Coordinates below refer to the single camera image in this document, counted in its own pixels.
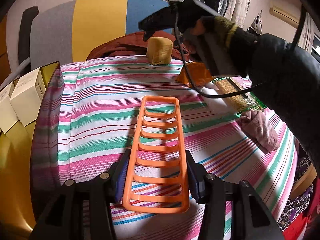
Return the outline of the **person's dark sleeved forearm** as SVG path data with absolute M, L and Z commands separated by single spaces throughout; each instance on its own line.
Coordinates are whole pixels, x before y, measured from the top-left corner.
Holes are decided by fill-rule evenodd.
M 283 120 L 319 170 L 319 62 L 271 34 L 249 33 L 222 16 L 179 20 L 196 59 L 213 76 L 249 77 L 253 93 Z

